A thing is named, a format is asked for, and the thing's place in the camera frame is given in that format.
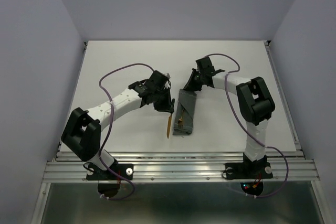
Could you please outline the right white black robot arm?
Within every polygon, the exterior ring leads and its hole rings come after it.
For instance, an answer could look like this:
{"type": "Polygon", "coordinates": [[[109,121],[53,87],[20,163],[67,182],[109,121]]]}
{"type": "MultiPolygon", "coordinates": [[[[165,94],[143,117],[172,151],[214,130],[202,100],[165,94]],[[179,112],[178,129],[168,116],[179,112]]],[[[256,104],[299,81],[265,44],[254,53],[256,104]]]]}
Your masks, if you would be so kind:
{"type": "Polygon", "coordinates": [[[202,86],[222,89],[227,98],[237,96],[240,114],[246,122],[246,147],[243,161],[226,163],[223,177],[234,179],[271,179],[270,163],[266,155],[266,128],[275,110],[275,103],[263,78],[253,79],[228,74],[224,70],[200,71],[193,69],[185,91],[201,91],[202,86]]]}

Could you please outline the grey cloth napkin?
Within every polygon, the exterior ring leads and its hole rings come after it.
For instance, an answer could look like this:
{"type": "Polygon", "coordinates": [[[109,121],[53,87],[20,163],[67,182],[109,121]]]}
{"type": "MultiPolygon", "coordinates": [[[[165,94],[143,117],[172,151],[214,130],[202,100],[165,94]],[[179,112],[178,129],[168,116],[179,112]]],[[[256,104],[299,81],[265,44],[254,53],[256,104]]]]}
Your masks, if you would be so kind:
{"type": "Polygon", "coordinates": [[[173,135],[176,136],[187,136],[193,133],[194,129],[194,113],[196,107],[197,94],[195,92],[179,90],[178,104],[175,114],[173,135]],[[178,119],[181,116],[181,109],[184,108],[183,114],[183,128],[179,129],[177,126],[178,119]]]}

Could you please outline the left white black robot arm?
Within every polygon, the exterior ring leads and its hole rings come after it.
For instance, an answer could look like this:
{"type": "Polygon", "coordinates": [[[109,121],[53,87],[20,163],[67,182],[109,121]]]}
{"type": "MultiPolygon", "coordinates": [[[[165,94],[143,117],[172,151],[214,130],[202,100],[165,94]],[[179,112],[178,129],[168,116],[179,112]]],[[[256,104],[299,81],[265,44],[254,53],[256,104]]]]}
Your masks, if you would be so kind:
{"type": "Polygon", "coordinates": [[[74,109],[61,136],[65,144],[81,161],[89,163],[92,174],[102,179],[130,179],[126,168],[105,149],[101,140],[104,129],[112,130],[112,123],[125,114],[152,104],[158,112],[172,114],[175,100],[171,97],[169,80],[150,79],[137,81],[108,101],[86,110],[74,109]]]}

